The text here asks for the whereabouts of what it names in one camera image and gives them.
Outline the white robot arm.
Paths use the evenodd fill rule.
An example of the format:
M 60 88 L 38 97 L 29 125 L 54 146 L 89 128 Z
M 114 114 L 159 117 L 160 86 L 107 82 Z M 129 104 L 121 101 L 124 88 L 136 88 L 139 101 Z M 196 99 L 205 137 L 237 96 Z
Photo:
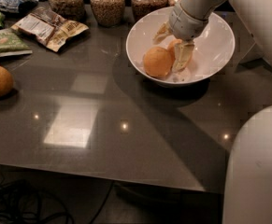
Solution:
M 180 0 L 154 38 L 190 41 L 210 13 L 229 2 L 272 67 L 272 0 Z M 226 172 L 222 224 L 272 224 L 272 105 L 238 132 Z

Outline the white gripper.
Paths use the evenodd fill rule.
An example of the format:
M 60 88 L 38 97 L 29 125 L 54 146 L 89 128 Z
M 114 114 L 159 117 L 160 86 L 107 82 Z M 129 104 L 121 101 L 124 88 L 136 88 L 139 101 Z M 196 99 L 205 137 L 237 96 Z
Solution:
M 189 15 L 180 4 L 175 4 L 167 22 L 163 23 L 152 39 L 154 44 L 160 44 L 168 36 L 184 40 L 174 45 L 174 73 L 184 69 L 193 56 L 193 40 L 200 36 L 208 25 L 208 20 L 198 20 Z

